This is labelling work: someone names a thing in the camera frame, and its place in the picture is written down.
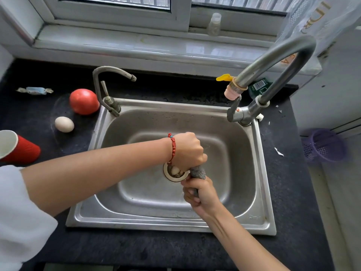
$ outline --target black countertop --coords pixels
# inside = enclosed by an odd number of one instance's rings
[[[224,82],[133,73],[138,78],[135,83],[116,74],[104,73],[102,78],[114,97],[230,106],[223,96]],[[54,93],[31,96],[15,92],[26,86],[51,88]],[[90,116],[72,113],[67,99],[77,88],[94,91],[91,68],[16,60],[0,85],[0,129],[13,130],[39,145],[42,153],[37,162],[86,151],[97,113]],[[265,118],[259,123],[277,235],[255,238],[290,270],[333,270],[288,98],[294,90],[292,86],[283,88],[264,110]],[[243,104],[249,101],[244,93]],[[58,116],[73,117],[75,130],[67,136],[53,131],[52,124]],[[275,147],[284,157],[277,154]],[[44,262],[139,269],[236,269],[211,233],[66,228],[68,212],[56,216],[57,229],[22,270],[40,269]]]

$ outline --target gray rag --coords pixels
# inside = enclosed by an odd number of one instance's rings
[[[192,167],[191,169],[189,169],[190,174],[192,176],[192,178],[198,178],[198,179],[203,179],[205,180],[205,171],[204,168],[201,167],[200,165],[196,166],[196,167]],[[198,194],[198,189],[194,189],[194,194],[195,197],[199,198],[199,194]]]

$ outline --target white sleeve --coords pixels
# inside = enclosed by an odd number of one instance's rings
[[[13,165],[0,167],[0,270],[19,270],[43,248],[57,221],[40,210]]]

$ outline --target clear plastic bag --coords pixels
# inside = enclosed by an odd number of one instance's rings
[[[360,16],[361,0],[299,0],[287,14],[274,45],[308,34],[317,41],[313,55],[318,56]]]

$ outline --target small curved faucet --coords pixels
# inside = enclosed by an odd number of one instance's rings
[[[102,94],[101,94],[100,86],[99,86],[99,74],[102,72],[115,72],[115,73],[118,73],[118,74],[130,79],[131,81],[136,81],[137,78],[133,74],[129,74],[128,72],[126,72],[120,68],[113,67],[113,66],[100,66],[100,67],[94,69],[94,71],[93,71],[93,81],[94,81],[95,93],[98,98],[98,101],[100,102],[100,104],[102,106],[104,106],[106,109],[108,109],[111,114],[113,114],[115,117],[119,117],[121,107],[114,100],[113,97],[109,96],[108,90],[106,89],[105,81],[101,81],[103,90],[106,95],[104,97],[104,99],[102,99]]]
[[[262,94],[257,96],[248,106],[238,107],[241,97],[238,97],[227,111],[229,122],[239,122],[242,126],[248,126],[252,120],[261,113],[262,108],[268,107],[274,95],[290,81],[312,56],[316,47],[313,36],[305,35],[290,38],[256,59],[246,67],[234,82],[240,87],[247,87],[270,67],[297,53],[291,64],[281,73],[278,79]],[[230,88],[236,92],[238,88],[230,82]]]

